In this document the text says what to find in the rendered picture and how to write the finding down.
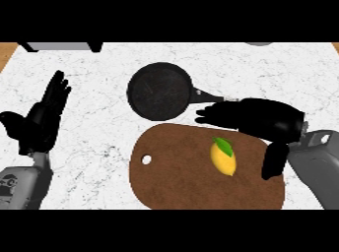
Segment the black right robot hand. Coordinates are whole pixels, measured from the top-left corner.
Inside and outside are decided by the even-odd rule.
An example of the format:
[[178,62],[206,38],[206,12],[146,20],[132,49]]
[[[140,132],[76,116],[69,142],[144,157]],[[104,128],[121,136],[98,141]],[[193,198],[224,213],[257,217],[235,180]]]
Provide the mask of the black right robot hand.
[[261,178],[269,180],[283,171],[288,144],[300,139],[304,113],[282,102],[245,98],[221,101],[196,111],[201,124],[235,129],[239,133],[270,142],[261,165]]

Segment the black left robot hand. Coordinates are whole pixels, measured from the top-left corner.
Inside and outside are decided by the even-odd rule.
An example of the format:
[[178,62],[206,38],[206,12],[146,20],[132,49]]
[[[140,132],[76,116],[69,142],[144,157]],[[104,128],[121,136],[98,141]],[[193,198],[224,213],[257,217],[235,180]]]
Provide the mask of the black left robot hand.
[[55,142],[60,115],[64,108],[70,87],[63,72],[55,71],[48,81],[42,99],[36,102],[26,116],[2,111],[0,122],[7,136],[18,141],[18,155],[47,153]]

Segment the yellow lemon with green leaf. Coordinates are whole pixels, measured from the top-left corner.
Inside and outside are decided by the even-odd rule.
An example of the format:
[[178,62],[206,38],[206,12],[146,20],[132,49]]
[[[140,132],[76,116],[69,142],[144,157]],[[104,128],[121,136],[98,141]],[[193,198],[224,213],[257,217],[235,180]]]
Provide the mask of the yellow lemon with green leaf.
[[211,164],[217,171],[232,176],[236,169],[235,153],[230,142],[221,137],[211,138]]

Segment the black frying pan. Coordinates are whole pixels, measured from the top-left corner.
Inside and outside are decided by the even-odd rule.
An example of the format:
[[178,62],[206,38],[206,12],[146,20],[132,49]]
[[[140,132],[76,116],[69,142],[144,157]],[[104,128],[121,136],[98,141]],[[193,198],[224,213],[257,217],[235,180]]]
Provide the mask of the black frying pan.
[[238,102],[196,89],[192,78],[175,64],[156,62],[143,66],[127,83],[127,102],[135,114],[150,121],[175,118],[190,103]]

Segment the brown wooden cutting board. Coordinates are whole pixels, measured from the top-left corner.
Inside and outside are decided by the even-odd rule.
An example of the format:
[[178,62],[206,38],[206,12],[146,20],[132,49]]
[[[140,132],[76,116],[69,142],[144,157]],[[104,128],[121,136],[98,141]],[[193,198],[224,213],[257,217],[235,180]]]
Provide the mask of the brown wooden cutting board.
[[[235,173],[211,164],[211,139],[235,151]],[[128,182],[150,209],[278,210],[285,201],[283,177],[261,178],[264,142],[235,131],[158,124],[140,135],[129,156]]]

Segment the grey appliance with black frame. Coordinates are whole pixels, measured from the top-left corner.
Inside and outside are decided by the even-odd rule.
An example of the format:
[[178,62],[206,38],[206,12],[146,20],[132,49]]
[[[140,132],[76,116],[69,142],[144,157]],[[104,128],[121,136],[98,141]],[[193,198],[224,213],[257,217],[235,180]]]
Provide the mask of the grey appliance with black frame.
[[18,45],[27,52],[41,50],[89,50],[98,52],[101,50],[101,42],[18,42]]

